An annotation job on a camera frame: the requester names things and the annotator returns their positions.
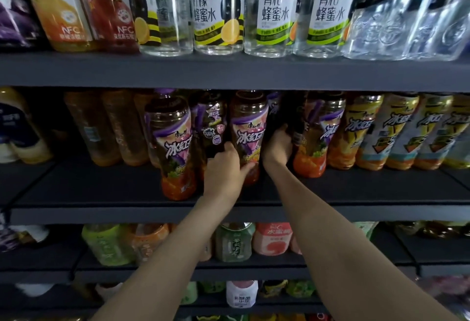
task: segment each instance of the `man in black suit image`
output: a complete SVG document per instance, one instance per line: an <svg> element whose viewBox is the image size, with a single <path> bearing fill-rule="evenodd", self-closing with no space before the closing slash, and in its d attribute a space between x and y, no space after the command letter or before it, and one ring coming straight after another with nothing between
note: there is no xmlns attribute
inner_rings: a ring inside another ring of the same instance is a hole
<svg viewBox="0 0 470 321"><path fill-rule="evenodd" d="M137 17L145 19L147 21L149 9L147 7L147 0L129 0L131 7L132 18L135 21Z"/></svg>
<svg viewBox="0 0 470 321"><path fill-rule="evenodd" d="M220 1L220 16L227 23L230 19L239 19L242 10L241 0Z"/></svg>

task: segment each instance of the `clear water bottle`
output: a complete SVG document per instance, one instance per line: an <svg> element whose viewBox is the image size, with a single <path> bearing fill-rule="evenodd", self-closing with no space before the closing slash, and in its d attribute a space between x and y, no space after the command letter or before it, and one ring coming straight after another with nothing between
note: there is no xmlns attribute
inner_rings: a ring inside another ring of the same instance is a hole
<svg viewBox="0 0 470 321"><path fill-rule="evenodd" d="M304 57L336 57L349 27L354 0L302 0L294 53Z"/></svg>
<svg viewBox="0 0 470 321"><path fill-rule="evenodd" d="M191 0L194 47L209 55L243 50L245 0Z"/></svg>
<svg viewBox="0 0 470 321"><path fill-rule="evenodd" d="M143 53L175 57L193 52L189 0L129 0Z"/></svg>
<svg viewBox="0 0 470 321"><path fill-rule="evenodd" d="M470 0L432 0L414 37L408 58L454 60L470 37Z"/></svg>
<svg viewBox="0 0 470 321"><path fill-rule="evenodd" d="M300 0L245 1L245 52L258 57L292 53Z"/></svg>
<svg viewBox="0 0 470 321"><path fill-rule="evenodd" d="M357 0L342 53L351 59L400 60L432 0Z"/></svg>

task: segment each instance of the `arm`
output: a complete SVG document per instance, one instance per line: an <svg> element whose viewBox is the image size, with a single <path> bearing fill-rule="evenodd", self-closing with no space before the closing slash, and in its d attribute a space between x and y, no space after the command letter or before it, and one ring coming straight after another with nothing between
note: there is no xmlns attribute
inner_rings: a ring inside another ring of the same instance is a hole
<svg viewBox="0 0 470 321"><path fill-rule="evenodd" d="M279 192L321 300L337 321L457 321L365 235L286 167L291 138L278 130L263 165Z"/></svg>
<svg viewBox="0 0 470 321"><path fill-rule="evenodd" d="M172 321L206 242L232 209L253 166L240 169L237 151L225 143L225 152L207 165L203 196L92 321Z"/></svg>

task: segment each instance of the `hand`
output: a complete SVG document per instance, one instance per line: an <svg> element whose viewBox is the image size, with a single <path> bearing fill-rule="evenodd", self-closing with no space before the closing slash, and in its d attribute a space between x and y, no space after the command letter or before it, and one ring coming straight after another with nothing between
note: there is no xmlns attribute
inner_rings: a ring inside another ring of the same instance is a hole
<svg viewBox="0 0 470 321"><path fill-rule="evenodd" d="M286 133L287 125L283 125L269 140L263 151L263 166L268 174L272 169L285 166L292 154L292 139Z"/></svg>
<svg viewBox="0 0 470 321"><path fill-rule="evenodd" d="M240 169L240 158L233 144L226 142L224 147L225 152L217 153L207 163L203 197L225 204L228 213L240 195L246 175L256 163L247 163Z"/></svg>

